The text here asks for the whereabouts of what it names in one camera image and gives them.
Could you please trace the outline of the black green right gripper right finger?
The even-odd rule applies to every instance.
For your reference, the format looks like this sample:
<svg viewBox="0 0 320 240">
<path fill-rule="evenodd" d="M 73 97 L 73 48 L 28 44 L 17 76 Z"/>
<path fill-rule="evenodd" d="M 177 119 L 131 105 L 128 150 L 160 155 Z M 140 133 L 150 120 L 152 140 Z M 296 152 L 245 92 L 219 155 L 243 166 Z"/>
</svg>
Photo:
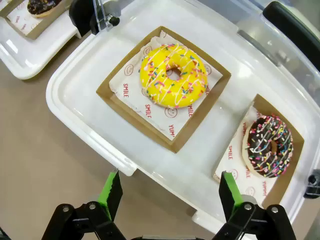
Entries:
<svg viewBox="0 0 320 240">
<path fill-rule="evenodd" d="M 254 235 L 258 240 L 296 239 L 284 207 L 272 204 L 263 209 L 244 201 L 230 172 L 222 172 L 218 192 L 226 223 L 214 240 L 240 240 L 245 234 Z"/>
</svg>

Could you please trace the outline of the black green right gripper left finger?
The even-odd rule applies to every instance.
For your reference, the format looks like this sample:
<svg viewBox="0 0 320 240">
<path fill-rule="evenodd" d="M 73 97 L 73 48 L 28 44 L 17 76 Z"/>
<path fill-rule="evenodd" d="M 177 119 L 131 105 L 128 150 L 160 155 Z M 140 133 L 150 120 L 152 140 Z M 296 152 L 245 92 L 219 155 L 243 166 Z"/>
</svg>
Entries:
<svg viewBox="0 0 320 240">
<path fill-rule="evenodd" d="M 123 195 L 118 171 L 109 174 L 96 201 L 80 207 L 62 203 L 56 207 L 42 236 L 43 240 L 81 240 L 94 233 L 99 240 L 124 240 L 114 223 Z"/>
</svg>

